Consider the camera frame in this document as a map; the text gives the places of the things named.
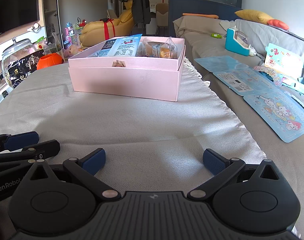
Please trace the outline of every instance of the blue gripper pad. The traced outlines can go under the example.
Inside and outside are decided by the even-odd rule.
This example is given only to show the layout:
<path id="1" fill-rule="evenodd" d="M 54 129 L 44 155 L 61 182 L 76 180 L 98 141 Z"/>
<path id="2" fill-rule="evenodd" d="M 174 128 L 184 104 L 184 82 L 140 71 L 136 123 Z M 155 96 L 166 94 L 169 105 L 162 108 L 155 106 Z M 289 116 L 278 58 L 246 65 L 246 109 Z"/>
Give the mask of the blue gripper pad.
<path id="1" fill-rule="evenodd" d="M 105 165 L 105 150 L 96 149 L 78 161 L 78 164 L 91 175 L 95 175 Z"/>
<path id="2" fill-rule="evenodd" d="M 29 145 L 37 144 L 39 142 L 39 135 L 37 132 L 26 132 L 11 135 L 6 139 L 6 142 L 3 144 L 5 150 L 15 151 Z"/>
<path id="3" fill-rule="evenodd" d="M 215 176 L 230 165 L 230 161 L 211 149 L 203 153 L 203 165 Z"/>

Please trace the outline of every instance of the blue snack package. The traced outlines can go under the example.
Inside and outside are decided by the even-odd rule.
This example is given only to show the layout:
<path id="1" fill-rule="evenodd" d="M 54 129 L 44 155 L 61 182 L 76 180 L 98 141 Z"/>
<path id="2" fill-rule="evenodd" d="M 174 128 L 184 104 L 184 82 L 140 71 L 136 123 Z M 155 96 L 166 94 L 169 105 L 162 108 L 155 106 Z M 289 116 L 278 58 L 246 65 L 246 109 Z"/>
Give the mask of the blue snack package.
<path id="1" fill-rule="evenodd" d="M 142 34 L 107 40 L 101 50 L 89 57 L 135 57 Z"/>

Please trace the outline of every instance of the metal pin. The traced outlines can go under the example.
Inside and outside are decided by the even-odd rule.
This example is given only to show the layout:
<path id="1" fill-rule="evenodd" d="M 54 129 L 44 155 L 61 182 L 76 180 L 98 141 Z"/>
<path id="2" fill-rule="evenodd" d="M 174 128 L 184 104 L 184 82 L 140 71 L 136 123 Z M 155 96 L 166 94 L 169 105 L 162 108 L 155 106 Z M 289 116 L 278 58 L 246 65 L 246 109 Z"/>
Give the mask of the metal pin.
<path id="1" fill-rule="evenodd" d="M 106 197 L 106 198 L 113 198 L 113 197 L 116 197 L 117 195 L 118 195 L 118 192 L 113 189 L 108 189 L 108 190 L 105 190 L 104 192 L 102 192 L 102 196 Z"/>
<path id="2" fill-rule="evenodd" d="M 206 193 L 203 190 L 195 189 L 190 192 L 190 195 L 194 198 L 201 198 L 201 197 L 205 197 Z"/>

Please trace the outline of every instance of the pink cardboard box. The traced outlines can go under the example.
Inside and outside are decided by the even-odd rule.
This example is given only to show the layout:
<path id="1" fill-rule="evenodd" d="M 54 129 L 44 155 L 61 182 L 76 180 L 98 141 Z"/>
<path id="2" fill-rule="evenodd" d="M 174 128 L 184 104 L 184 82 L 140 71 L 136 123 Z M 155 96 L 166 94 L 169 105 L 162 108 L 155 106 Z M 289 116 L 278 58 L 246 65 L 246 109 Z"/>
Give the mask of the pink cardboard box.
<path id="1" fill-rule="evenodd" d="M 148 37 L 166 42 L 167 37 Z M 184 64 L 184 39 L 172 38 L 178 59 L 153 57 L 87 57 L 100 50 L 105 41 L 69 59 L 69 73 L 75 91 L 102 93 L 166 101 L 178 100 Z M 112 67 L 115 60 L 126 67 Z"/>

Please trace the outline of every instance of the triangular cutout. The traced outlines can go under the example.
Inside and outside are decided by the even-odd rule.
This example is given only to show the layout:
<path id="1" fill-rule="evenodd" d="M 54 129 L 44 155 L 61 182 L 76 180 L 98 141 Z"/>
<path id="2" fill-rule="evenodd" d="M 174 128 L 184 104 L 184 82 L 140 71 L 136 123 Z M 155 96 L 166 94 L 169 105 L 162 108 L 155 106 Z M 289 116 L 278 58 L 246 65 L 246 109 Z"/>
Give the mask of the triangular cutout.
<path id="1" fill-rule="evenodd" d="M 6 170 L 14 168 L 14 167 L 17 167 L 19 165 L 20 165 L 20 163 L 2 164 L 2 165 L 0 165 L 0 172 L 6 171 Z"/>
<path id="2" fill-rule="evenodd" d="M 44 170 L 43 166 L 38 166 L 31 176 L 30 180 L 37 180 L 37 179 L 46 179 L 48 177 L 46 171 Z"/>
<path id="3" fill-rule="evenodd" d="M 266 165 L 262 174 L 260 175 L 261 178 L 264 179 L 274 179 L 277 180 L 279 179 L 275 171 L 273 170 L 272 166 Z"/>

